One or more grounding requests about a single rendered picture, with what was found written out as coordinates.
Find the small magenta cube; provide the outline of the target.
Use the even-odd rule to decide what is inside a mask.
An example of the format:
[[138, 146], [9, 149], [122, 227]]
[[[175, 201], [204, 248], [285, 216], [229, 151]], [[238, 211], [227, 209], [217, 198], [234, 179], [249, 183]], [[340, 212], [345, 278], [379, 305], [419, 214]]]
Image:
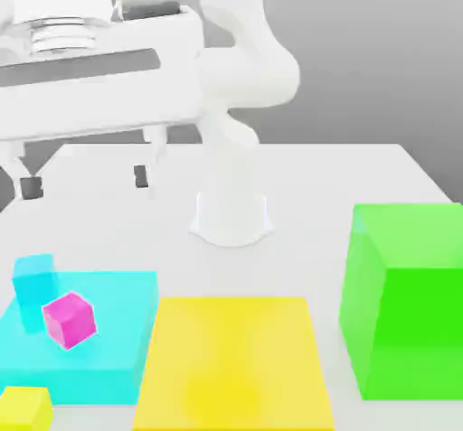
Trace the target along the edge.
[[92, 304], [69, 292], [42, 308], [48, 335], [65, 351], [71, 350], [97, 332]]

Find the large green box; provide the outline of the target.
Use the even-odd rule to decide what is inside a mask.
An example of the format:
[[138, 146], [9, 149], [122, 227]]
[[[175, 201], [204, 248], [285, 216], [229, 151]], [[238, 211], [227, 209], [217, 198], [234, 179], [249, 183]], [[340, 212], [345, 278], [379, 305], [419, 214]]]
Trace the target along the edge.
[[463, 205], [354, 206], [339, 311], [365, 400], [463, 400]]

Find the large yellow box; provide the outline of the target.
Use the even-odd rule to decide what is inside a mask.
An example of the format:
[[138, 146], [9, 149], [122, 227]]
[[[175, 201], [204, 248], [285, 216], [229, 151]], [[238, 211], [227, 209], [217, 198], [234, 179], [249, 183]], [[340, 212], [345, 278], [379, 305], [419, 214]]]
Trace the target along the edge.
[[335, 431], [307, 300], [161, 298], [133, 431]]

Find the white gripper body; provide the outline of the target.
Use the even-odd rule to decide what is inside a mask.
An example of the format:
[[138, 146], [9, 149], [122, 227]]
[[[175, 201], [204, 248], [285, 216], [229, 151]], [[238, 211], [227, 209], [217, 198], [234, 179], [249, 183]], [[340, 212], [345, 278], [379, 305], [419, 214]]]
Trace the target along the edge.
[[203, 22], [181, 13], [102, 25], [90, 51], [21, 52], [0, 64], [0, 142], [189, 121], [203, 103]]

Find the large cyan box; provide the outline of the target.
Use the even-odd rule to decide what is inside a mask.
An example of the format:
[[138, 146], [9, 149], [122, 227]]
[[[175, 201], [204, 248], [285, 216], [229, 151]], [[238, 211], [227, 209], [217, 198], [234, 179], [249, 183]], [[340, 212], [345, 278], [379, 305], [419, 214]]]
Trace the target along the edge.
[[0, 315], [0, 393], [42, 387], [58, 406], [134, 405], [158, 303], [153, 272], [61, 272], [62, 295], [81, 295], [97, 332], [65, 351], [36, 313], [12, 300]]

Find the small yellow cube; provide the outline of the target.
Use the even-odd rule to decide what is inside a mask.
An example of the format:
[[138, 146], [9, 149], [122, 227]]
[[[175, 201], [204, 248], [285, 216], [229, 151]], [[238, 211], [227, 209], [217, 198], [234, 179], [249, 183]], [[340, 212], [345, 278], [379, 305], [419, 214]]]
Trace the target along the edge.
[[0, 431], [49, 431], [52, 420], [47, 388], [6, 387], [0, 396]]

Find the small cyan cube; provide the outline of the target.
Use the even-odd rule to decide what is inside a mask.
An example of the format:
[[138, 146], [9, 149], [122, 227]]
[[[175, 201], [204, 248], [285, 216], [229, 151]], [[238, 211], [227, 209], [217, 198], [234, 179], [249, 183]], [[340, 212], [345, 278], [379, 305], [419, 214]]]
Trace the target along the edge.
[[43, 307], [58, 297], [52, 254], [28, 255], [14, 262], [12, 277], [23, 327], [28, 334], [43, 330]]

